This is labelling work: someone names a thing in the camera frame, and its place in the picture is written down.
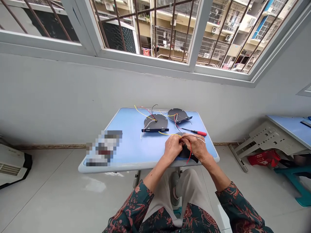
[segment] window frame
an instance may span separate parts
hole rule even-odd
[[[201,0],[187,63],[104,49],[102,35],[88,0],[62,2],[81,44],[0,30],[0,52],[254,88],[280,56],[283,48],[289,45],[294,35],[303,28],[304,22],[311,20],[310,0],[298,0],[249,74],[204,67],[196,65],[209,19],[208,14],[201,12],[209,10],[212,2]]]
[[[298,92],[296,95],[311,97],[311,83],[307,85],[304,89]]]

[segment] floral sleeve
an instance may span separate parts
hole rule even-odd
[[[143,181],[137,185],[103,232],[137,232],[154,194]]]
[[[233,233],[238,232],[269,232],[273,231],[265,226],[265,220],[243,197],[242,193],[231,182],[223,191],[216,192],[218,200],[230,219]]]

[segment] window pane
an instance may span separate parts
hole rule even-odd
[[[79,42],[67,13],[55,0],[0,0],[0,28]]]
[[[114,1],[91,2],[95,12],[97,9],[106,14],[100,16],[100,21],[107,48],[187,62],[199,0],[176,0],[175,12],[174,0],[117,0],[116,5]]]
[[[295,1],[213,0],[197,65],[248,72]]]

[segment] white tiled floor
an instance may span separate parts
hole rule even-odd
[[[244,173],[228,147],[216,149],[219,165],[267,226],[275,233],[306,232],[311,208],[295,201],[297,191],[284,177],[265,167],[252,167],[247,160],[248,173]],[[33,155],[33,168],[27,179],[0,190],[0,232],[101,232],[132,190],[135,172],[79,173],[83,149],[28,153]],[[201,166],[194,169],[206,184],[206,195],[216,212],[219,202],[208,172]]]

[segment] red screwdriver handle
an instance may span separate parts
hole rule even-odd
[[[201,132],[201,131],[198,131],[197,134],[199,134],[199,135],[201,135],[201,136],[203,136],[203,137],[205,137],[205,136],[207,135],[206,133]]]

